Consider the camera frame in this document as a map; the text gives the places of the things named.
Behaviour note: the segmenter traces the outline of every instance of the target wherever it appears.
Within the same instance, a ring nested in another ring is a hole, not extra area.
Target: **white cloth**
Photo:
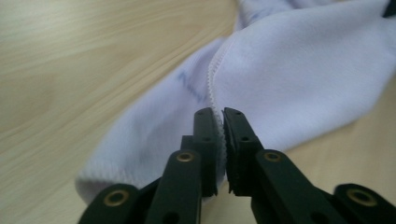
[[[160,177],[196,110],[246,114],[264,147],[285,150],[367,113],[396,66],[386,0],[241,1],[236,32],[190,56],[128,108],[77,178],[89,203],[113,183]]]

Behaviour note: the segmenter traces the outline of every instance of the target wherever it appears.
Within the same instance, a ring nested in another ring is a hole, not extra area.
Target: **screw hole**
[[[375,197],[361,189],[349,189],[346,192],[346,195],[353,202],[364,206],[372,207],[377,205]]]
[[[178,213],[169,212],[163,216],[163,224],[177,224],[179,220]]]
[[[320,212],[314,212],[311,214],[311,219],[318,224],[328,224],[329,219]]]
[[[178,161],[192,161],[194,156],[190,152],[183,152],[177,155]]]
[[[279,154],[275,152],[266,152],[264,154],[264,158],[268,161],[280,161],[280,156]]]
[[[109,194],[107,194],[104,203],[109,207],[115,207],[125,203],[128,200],[128,197],[129,197],[128,191],[123,189],[114,190]]]

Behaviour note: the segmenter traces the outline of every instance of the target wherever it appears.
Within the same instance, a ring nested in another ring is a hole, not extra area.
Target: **light wood surface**
[[[73,179],[122,110],[233,29],[235,1],[0,2],[0,223],[77,223]],[[396,78],[373,111],[288,154],[318,187],[354,182],[396,204]],[[227,194],[202,223],[254,223]]]

